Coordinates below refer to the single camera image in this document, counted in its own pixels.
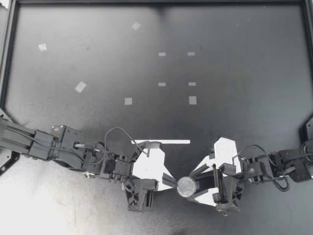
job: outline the black bracket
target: black bracket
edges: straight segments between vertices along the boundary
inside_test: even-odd
[[[0,109],[0,117],[10,120],[8,115]],[[0,149],[0,176],[20,159],[20,153],[8,149]]]

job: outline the tape marker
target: tape marker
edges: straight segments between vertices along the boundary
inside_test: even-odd
[[[197,104],[197,97],[196,96],[190,96],[189,97],[189,104],[190,105],[196,105]]]
[[[86,83],[79,82],[78,85],[75,87],[75,90],[79,93],[83,91],[83,89],[86,87]]]
[[[44,44],[39,44],[38,47],[39,47],[40,51],[47,50],[47,45],[45,43]]]
[[[133,99],[132,98],[125,98],[124,104],[125,105],[132,105],[133,104]]]
[[[135,31],[137,31],[140,27],[141,27],[141,24],[138,22],[133,23],[133,25],[131,26],[131,28]]]
[[[190,144],[190,140],[135,140],[136,143],[142,143],[145,141],[149,142],[161,142],[162,144]]]

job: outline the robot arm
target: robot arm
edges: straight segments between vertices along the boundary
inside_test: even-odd
[[[88,178],[123,183],[129,210],[139,212],[151,210],[154,191],[176,187],[175,179],[164,166],[165,154],[159,142],[138,144],[131,158],[111,153],[107,148],[104,151],[104,146],[100,141],[88,141],[68,126],[53,126],[48,134],[0,118],[0,148],[12,150],[8,161],[0,163],[0,175],[20,154],[55,161]]]
[[[234,141],[220,138],[214,144],[214,152],[206,156],[189,174],[178,181],[178,193],[195,203],[213,206],[228,215],[239,211],[244,182],[253,184],[272,182],[280,191],[290,186],[288,177],[295,182],[310,180],[309,165],[313,161],[313,140],[306,141],[300,149],[281,150],[264,155],[243,158],[237,153]]]

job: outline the white plastic part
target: white plastic part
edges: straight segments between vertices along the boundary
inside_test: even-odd
[[[206,204],[209,206],[216,206],[216,203],[213,200],[213,194],[219,192],[218,188],[209,188],[208,192],[198,196],[195,200],[201,204]]]
[[[214,144],[215,165],[220,167],[224,163],[233,164],[232,158],[237,155],[236,142],[226,138],[220,138]],[[241,166],[238,157],[234,159],[236,173],[240,173]]]
[[[0,0],[0,3],[2,6],[4,6],[6,9],[9,8],[9,0]]]
[[[204,172],[209,172],[213,170],[214,164],[217,169],[224,163],[233,164],[232,158],[237,155],[236,143],[227,138],[220,138],[214,144],[214,152],[215,158],[210,159],[210,156],[206,156],[194,170],[206,165],[209,168]],[[240,173],[242,169],[238,157],[234,159],[234,165],[236,166],[236,173]],[[216,206],[213,200],[213,194],[217,192],[219,192],[218,188],[209,188],[208,192],[196,197],[195,200],[202,204]]]
[[[140,179],[155,179],[158,181],[158,191],[170,189],[172,187],[163,184],[163,173],[172,177],[171,173],[164,166],[165,153],[159,148],[152,148],[150,150],[144,149],[149,153],[149,157],[145,153],[141,153],[134,163],[133,175]]]
[[[200,168],[203,165],[207,165],[209,169],[205,170],[204,172],[209,172],[213,170],[212,166],[214,164],[217,169],[224,163],[233,164],[232,158],[237,155],[236,143],[235,141],[227,138],[220,138],[214,144],[214,152],[215,158],[210,159],[209,155],[206,156],[194,170]],[[236,173],[240,173],[242,169],[238,157],[234,159],[234,165],[236,166]]]

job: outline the screw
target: screw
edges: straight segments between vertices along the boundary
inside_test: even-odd
[[[250,174],[253,174],[255,172],[255,170],[253,168],[250,168],[248,171]]]

